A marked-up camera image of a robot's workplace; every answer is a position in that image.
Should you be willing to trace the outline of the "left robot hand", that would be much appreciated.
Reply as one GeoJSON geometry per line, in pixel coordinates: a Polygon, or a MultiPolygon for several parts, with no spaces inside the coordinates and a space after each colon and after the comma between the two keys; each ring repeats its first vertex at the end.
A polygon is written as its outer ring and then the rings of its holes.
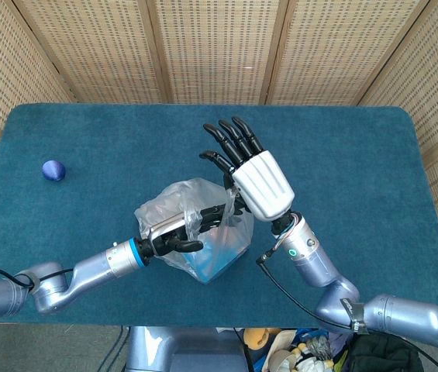
{"type": "MultiPolygon", "coordinates": [[[[198,234],[218,227],[223,219],[226,205],[214,205],[198,212],[198,234]]],[[[163,257],[171,252],[194,253],[201,250],[204,243],[190,237],[186,232],[185,214],[173,215],[150,227],[146,239],[139,242],[140,252],[145,259],[163,257]]]]}

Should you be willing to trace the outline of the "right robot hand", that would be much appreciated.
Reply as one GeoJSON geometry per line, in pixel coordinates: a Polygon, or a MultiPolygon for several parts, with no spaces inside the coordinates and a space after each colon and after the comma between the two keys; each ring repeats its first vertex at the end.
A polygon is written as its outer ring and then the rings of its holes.
{"type": "Polygon", "coordinates": [[[247,209],[262,222],[288,224],[295,193],[270,151],[248,124],[238,116],[219,120],[203,129],[220,145],[223,153],[206,150],[199,157],[215,164],[228,185],[237,189],[247,209]]]}

